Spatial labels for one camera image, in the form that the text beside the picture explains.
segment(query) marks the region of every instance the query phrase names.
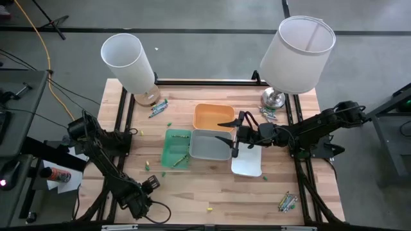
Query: black stand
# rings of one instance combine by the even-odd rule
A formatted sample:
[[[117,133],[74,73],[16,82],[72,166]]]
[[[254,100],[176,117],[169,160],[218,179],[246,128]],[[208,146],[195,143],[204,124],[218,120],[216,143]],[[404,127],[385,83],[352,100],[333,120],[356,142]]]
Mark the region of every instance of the black stand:
[[[42,12],[42,14],[47,18],[47,20],[49,21],[49,23],[41,26],[40,28],[46,28],[46,27],[53,27],[54,30],[56,30],[56,32],[58,33],[58,35],[60,35],[60,37],[62,38],[62,40],[65,40],[66,37],[63,35],[63,33],[59,30],[59,28],[57,27],[60,23],[63,23],[69,16],[65,15],[63,17],[59,17],[58,19],[55,20],[51,20],[49,18],[49,16],[45,13],[45,11],[40,7],[40,5],[36,2],[36,0],[32,0],[33,3],[37,6],[37,8]]]

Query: white paper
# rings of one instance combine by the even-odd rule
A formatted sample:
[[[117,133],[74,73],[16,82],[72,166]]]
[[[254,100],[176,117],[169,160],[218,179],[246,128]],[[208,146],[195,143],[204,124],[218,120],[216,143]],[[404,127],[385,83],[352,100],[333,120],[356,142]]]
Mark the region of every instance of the white paper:
[[[72,156],[75,156],[77,158],[80,158],[82,160],[88,161],[88,156],[84,155],[84,154],[79,154],[76,155],[76,152],[74,150],[74,147],[69,148],[69,154]],[[55,187],[57,187],[57,193],[65,193],[68,191],[72,191],[72,190],[76,190],[78,188],[78,186],[80,185],[80,183],[82,182],[83,179],[83,173],[80,171],[76,171],[73,169],[69,169],[66,167],[62,167],[59,166],[57,164],[48,162],[46,160],[43,161],[44,167],[55,167],[57,169],[61,169],[61,170],[65,170],[71,173],[71,179],[70,181],[63,183],[63,182],[55,182],[52,180],[48,180],[47,181],[47,187],[48,189],[54,189]]]

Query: lamp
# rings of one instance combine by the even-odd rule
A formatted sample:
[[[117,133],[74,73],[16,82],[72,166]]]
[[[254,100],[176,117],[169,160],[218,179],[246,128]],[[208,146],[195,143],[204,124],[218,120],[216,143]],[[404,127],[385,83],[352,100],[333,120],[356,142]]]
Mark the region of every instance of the lamp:
[[[334,31],[320,19],[294,16],[283,20],[260,63],[261,79],[271,86],[261,97],[263,105],[279,108],[285,103],[284,93],[313,89],[334,44]]]
[[[101,58],[137,103],[149,107],[158,102],[160,90],[137,37],[128,33],[111,36],[101,47]]]

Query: lamp base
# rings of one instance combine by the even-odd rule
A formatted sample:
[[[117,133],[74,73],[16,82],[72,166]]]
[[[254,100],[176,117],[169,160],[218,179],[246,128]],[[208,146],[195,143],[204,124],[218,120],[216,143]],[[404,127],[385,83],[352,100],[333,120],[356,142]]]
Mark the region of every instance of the lamp base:
[[[153,106],[160,100],[160,89],[154,85],[154,87],[144,94],[135,94],[134,99],[143,107]]]
[[[261,103],[268,108],[281,108],[285,104],[285,95],[284,93],[269,87],[264,90],[264,93],[261,96]]]

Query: gray container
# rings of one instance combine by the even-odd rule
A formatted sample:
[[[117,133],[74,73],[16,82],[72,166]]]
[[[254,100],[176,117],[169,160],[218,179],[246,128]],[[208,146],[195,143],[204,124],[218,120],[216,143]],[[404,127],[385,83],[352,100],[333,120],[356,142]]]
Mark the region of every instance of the gray container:
[[[231,139],[231,133],[196,129],[191,134],[190,155],[205,160],[229,160],[231,149],[216,136]]]

